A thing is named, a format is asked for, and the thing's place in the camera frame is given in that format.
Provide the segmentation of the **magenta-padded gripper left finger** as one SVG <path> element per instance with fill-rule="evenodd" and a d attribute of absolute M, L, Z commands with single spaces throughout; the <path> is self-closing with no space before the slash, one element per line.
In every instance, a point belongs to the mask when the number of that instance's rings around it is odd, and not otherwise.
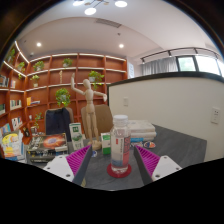
<path fill-rule="evenodd" d="M 81 185 L 91 156 L 92 146 L 88 145 L 69 155 L 56 156 L 44 167 L 44 170 Z"/>

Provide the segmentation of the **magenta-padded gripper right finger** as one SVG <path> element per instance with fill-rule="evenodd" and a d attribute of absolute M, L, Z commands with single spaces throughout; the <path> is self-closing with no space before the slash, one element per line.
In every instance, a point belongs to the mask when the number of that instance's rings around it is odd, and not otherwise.
<path fill-rule="evenodd" d="M 140 147 L 134 147 L 134 156 L 145 185 L 181 170 L 181 167 L 167 155 L 158 156 Z"/>

